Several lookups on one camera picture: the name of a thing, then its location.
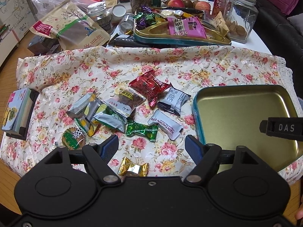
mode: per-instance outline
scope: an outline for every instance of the tin tray with candy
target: tin tray with candy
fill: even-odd
[[[205,20],[202,10],[193,9],[191,12],[184,12],[182,8],[141,7],[135,13],[134,37],[141,43],[231,45],[227,35],[220,34]]]

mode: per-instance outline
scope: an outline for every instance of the blue gripper pad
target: blue gripper pad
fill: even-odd
[[[100,145],[100,157],[108,164],[119,148],[119,138],[116,135],[111,135]]]
[[[185,138],[185,150],[197,165],[204,156],[204,145],[195,139],[192,135]]]

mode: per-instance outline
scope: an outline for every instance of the black leather sofa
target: black leather sofa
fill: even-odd
[[[293,71],[296,94],[303,98],[303,36],[271,2],[256,1],[259,14],[254,30],[273,55],[281,56],[286,60],[286,66]],[[303,0],[299,0],[289,16],[300,13],[303,13]]]

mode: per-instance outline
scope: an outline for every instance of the red apple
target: red apple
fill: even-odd
[[[184,3],[181,0],[170,0],[167,3],[169,7],[185,7]]]
[[[210,4],[208,2],[197,2],[195,9],[204,10],[210,13]]]

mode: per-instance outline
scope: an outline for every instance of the glass jar of walnuts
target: glass jar of walnuts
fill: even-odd
[[[229,28],[229,37],[245,43],[257,19],[256,0],[228,0],[224,19]]]

